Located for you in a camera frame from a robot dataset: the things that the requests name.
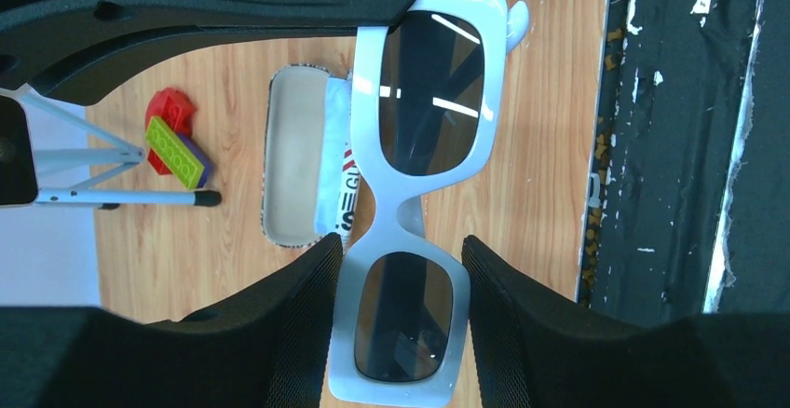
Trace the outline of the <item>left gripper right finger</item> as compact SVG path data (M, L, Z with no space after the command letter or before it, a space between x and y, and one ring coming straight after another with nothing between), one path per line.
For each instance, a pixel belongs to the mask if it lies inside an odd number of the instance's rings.
M789 317L694 315L643 328L581 306L464 239L485 407L785 407Z

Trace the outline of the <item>green rectangular block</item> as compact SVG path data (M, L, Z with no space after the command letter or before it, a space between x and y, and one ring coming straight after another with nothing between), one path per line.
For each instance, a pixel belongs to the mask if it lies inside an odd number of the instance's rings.
M145 140L148 163L159 175L172 174L187 189L199 189L208 182L213 172L208 156L187 135L173 131L161 116L149 119Z

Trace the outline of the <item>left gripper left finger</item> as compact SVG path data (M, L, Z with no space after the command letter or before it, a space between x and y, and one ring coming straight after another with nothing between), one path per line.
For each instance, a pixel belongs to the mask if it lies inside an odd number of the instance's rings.
M5 407L316 407L343 249L333 234L182 320L1 310Z

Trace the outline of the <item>striped printed glasses pouch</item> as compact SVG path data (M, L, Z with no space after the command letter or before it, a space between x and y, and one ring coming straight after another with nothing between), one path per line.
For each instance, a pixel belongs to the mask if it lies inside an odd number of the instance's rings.
M264 149L261 226L266 237L285 248L303 248L326 235L313 221L324 123L328 70L292 64L277 71L269 84ZM340 211L336 227L349 228L350 242L361 187L350 137L342 168Z

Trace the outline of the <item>white sunglasses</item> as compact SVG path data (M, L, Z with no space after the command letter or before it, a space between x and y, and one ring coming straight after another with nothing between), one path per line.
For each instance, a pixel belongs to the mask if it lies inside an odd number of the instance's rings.
M345 253L334 299L328 386L341 401L444 407L467 340L467 269L426 235L422 199L491 156L508 55L526 2L415 0L356 35L350 148L375 202Z

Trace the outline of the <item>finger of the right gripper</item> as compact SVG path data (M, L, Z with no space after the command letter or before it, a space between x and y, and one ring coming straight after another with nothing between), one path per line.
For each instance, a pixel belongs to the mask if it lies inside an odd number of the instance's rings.
M416 0L1 0L1 87L92 105L136 74L202 48L351 36Z

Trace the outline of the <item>grey tripod stand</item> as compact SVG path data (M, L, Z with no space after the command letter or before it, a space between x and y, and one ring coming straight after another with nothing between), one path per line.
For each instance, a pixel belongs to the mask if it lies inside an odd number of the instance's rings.
M114 210L121 205L159 204L185 205L194 207L216 207L222 203L222 194L216 190L187 189L184 191L141 191L120 189L99 189L102 184L128 170L147 164L149 145L146 149L127 142L113 133L87 121L81 116L66 110L62 103L55 102L38 94L30 87L14 91L2 89L2 96L17 101L24 110L37 108L62 121L85 131L109 145L104 148L66 148L33 150L35 172L39 186L38 198L32 203L36 206L56 207L74 205L76 207ZM111 168L86 180L66 186L43 186L41 180L49 175L78 168L109 165Z

